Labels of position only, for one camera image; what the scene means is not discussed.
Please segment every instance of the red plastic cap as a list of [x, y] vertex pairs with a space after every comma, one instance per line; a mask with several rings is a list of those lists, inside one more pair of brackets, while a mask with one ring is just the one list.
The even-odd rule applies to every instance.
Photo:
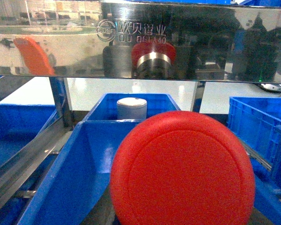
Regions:
[[167, 55], [170, 58], [171, 64], [174, 63], [176, 58], [176, 49], [169, 43], [138, 43], [133, 46], [131, 51], [132, 65], [136, 66], [137, 61], [140, 59], [141, 56], [149, 54], [151, 52], [162, 53]]
[[47, 54], [35, 40], [30, 37], [19, 37], [14, 39], [14, 45], [19, 49], [31, 74], [54, 75]]
[[254, 202], [252, 166], [239, 140], [195, 112], [166, 112], [135, 127], [111, 170], [122, 225], [245, 225]]

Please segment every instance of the stainless steel panel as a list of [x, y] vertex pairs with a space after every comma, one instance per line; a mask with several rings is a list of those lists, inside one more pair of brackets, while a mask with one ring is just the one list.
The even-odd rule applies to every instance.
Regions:
[[[0, 74], [31, 75], [13, 44], [30, 36], [56, 76], [281, 83], [281, 8], [121, 1], [0, 1]], [[137, 74], [137, 43], [170, 43], [167, 76]]]

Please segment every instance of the white plastic cylinder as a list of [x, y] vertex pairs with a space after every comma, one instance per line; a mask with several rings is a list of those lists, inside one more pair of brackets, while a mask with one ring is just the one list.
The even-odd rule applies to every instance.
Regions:
[[147, 101], [137, 97], [117, 101], [118, 120], [142, 120], [147, 118]]

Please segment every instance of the logo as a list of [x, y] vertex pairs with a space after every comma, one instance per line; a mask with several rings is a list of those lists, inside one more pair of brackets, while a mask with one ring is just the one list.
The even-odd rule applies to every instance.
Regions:
[[109, 20], [102, 20], [97, 25], [97, 35], [101, 41], [112, 41], [116, 36], [116, 25]]

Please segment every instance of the white floor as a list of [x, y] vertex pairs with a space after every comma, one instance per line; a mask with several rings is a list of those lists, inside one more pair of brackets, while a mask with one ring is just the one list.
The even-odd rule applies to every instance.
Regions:
[[[99, 98], [108, 92], [167, 93], [174, 98], [182, 110], [190, 110], [195, 82], [69, 78], [68, 85], [73, 110], [89, 111]], [[265, 92], [254, 84], [208, 82], [200, 112], [227, 114], [230, 96], [276, 97], [278, 95]], [[1, 103], [54, 104], [49, 79], [36, 77]]]

